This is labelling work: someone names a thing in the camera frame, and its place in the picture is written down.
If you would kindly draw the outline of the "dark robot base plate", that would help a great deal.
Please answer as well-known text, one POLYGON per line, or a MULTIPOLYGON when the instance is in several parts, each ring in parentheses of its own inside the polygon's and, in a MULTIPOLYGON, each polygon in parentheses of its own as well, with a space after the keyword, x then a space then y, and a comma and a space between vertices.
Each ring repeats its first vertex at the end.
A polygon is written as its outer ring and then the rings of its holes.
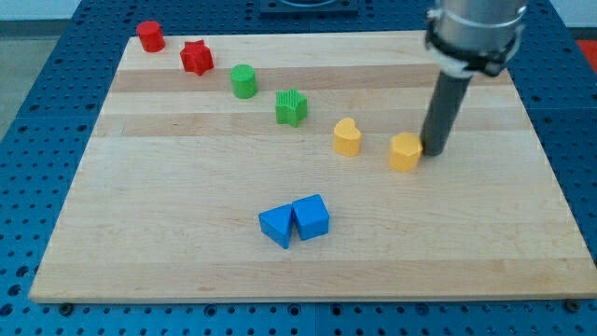
POLYGON ((282 14, 355 14, 358 0, 257 0, 261 16, 282 14))

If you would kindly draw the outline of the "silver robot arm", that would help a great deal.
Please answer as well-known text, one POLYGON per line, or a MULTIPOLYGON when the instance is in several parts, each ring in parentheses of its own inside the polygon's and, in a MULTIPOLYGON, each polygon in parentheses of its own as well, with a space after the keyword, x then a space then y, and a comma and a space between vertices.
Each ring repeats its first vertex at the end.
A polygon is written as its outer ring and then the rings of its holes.
POLYGON ((437 0, 425 13, 424 46, 439 74, 420 133, 423 153, 440 155, 476 73, 496 77, 521 45, 526 0, 437 0))

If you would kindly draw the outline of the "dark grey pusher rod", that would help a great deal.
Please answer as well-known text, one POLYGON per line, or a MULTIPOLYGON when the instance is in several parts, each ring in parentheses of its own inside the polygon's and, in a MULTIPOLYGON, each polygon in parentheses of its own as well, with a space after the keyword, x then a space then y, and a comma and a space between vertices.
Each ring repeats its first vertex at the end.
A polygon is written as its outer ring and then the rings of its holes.
POLYGON ((452 77, 440 72, 420 132, 423 154, 440 155, 460 110, 471 77, 452 77))

